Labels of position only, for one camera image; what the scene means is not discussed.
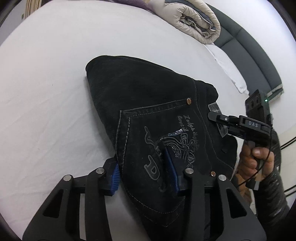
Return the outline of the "right forearm black jacket sleeve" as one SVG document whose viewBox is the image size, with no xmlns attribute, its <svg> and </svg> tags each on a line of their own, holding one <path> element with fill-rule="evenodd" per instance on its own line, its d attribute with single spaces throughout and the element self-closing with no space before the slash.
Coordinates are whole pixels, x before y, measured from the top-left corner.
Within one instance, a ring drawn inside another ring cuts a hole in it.
<svg viewBox="0 0 296 241">
<path fill-rule="evenodd" d="M 263 228 L 272 228 L 282 223 L 290 208 L 284 194 L 284 188 L 275 161 L 281 159 L 280 142 L 276 131 L 271 132 L 271 147 L 256 147 L 252 154 L 257 159 L 265 160 L 262 168 L 263 179 L 254 192 L 257 218 Z"/>
</svg>

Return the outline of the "person's right hand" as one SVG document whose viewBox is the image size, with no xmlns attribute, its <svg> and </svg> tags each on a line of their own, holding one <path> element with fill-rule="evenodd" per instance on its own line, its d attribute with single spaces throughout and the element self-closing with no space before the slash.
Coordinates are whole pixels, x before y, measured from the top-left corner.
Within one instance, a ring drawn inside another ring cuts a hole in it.
<svg viewBox="0 0 296 241">
<path fill-rule="evenodd" d="M 251 148 L 244 144 L 240 153 L 240 162 L 235 177 L 238 181 L 247 181 L 257 175 L 258 163 L 256 159 L 263 160 L 262 174 L 259 189 L 255 191 L 256 205 L 262 209 L 276 207 L 278 186 L 278 171 L 275 168 L 275 155 L 269 148 Z"/>
</svg>

